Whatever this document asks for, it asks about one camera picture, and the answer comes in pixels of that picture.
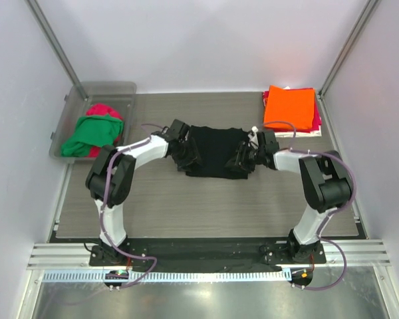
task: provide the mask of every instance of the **wood grain surface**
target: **wood grain surface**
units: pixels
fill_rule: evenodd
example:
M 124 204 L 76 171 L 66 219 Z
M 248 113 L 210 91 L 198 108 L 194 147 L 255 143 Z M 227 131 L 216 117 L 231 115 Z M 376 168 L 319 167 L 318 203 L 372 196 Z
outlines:
M 136 97 L 130 143 L 145 138 L 142 123 L 170 125 L 174 118 L 196 126 L 243 128 L 260 124 L 260 92 L 145 94 Z M 279 139 L 280 146 L 289 139 Z M 321 138 L 297 138 L 303 150 L 332 149 L 325 124 Z M 57 237 L 97 237 L 98 212 L 84 186 L 91 163 L 75 163 Z M 300 220 L 306 201 L 299 175 L 256 167 L 248 180 L 188 177 L 171 158 L 136 170 L 124 203 L 129 237 L 286 236 Z M 351 209 L 332 218 L 324 235 L 357 235 Z

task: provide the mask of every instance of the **black fabric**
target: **black fabric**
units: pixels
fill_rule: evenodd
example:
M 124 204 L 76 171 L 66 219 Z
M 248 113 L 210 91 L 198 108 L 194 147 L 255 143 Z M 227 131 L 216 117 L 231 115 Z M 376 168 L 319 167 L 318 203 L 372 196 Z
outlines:
M 191 126 L 189 137 L 196 142 L 202 166 L 195 164 L 187 176 L 247 179 L 248 173 L 231 171 L 225 164 L 234 155 L 241 141 L 248 140 L 248 133 L 238 128 L 218 130 L 207 126 Z

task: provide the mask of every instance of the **transparent plastic bin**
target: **transparent plastic bin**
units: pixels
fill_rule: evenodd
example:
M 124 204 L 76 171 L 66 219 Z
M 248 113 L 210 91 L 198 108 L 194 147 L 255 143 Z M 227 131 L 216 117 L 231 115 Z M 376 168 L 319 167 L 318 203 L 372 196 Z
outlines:
M 116 146 L 126 144 L 132 126 L 134 96 L 136 93 L 136 85 L 133 82 L 83 82 L 82 85 L 88 95 L 87 100 L 83 100 L 76 87 L 73 86 L 69 95 L 65 98 L 64 110 L 56 130 L 51 136 L 50 156 L 68 163 L 94 160 L 94 158 L 68 158 L 61 156 L 62 144 L 74 134 L 77 120 L 84 116 L 92 105 L 97 103 L 109 105 L 124 118 L 124 129 Z

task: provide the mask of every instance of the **orange cloth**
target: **orange cloth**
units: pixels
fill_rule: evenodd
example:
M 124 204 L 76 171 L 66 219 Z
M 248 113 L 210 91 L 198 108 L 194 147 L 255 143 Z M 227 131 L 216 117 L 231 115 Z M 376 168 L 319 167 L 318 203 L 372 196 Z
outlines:
M 314 112 L 314 89 L 284 90 L 271 85 L 263 123 L 286 121 L 292 123 L 298 130 L 309 130 L 312 128 Z M 282 123 L 268 124 L 265 127 L 292 128 L 290 125 Z

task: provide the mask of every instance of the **green cloth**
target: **green cloth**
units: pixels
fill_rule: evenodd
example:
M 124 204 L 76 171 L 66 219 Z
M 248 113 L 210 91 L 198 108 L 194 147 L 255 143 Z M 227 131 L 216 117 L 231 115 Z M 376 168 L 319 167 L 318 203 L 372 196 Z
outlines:
M 84 157 L 92 146 L 114 144 L 122 133 L 122 120 L 110 115 L 82 116 L 78 119 L 74 134 L 61 147 L 62 156 Z

